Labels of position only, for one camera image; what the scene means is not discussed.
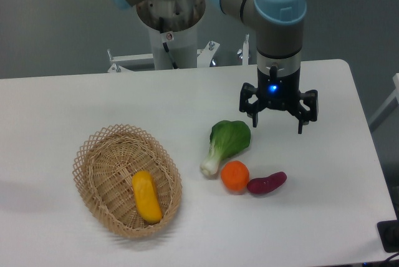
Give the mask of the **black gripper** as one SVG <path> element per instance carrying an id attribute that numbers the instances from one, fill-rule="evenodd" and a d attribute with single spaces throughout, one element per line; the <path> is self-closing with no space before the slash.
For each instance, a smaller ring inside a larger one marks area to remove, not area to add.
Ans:
<path id="1" fill-rule="evenodd" d="M 294 116 L 299 121 L 298 134 L 303 126 L 316 122 L 319 114 L 318 91 L 299 92 L 300 69 L 291 75 L 271 80 L 269 75 L 257 70 L 258 87 L 245 82 L 241 87 L 239 111 L 252 118 L 252 126 L 257 127 L 259 110 L 296 110 Z M 250 98 L 257 100 L 250 103 Z"/>

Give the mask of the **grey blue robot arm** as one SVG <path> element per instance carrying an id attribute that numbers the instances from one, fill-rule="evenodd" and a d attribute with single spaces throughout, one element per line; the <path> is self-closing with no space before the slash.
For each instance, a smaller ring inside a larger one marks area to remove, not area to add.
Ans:
<path id="1" fill-rule="evenodd" d="M 264 109 L 286 111 L 304 126 L 318 116 L 317 91 L 301 92 L 306 0 L 113 0 L 117 7 L 134 7 L 153 36 L 155 67 L 197 67 L 196 27 L 206 3 L 241 21 L 256 33 L 257 85 L 245 83 L 239 109 L 257 122 Z"/>

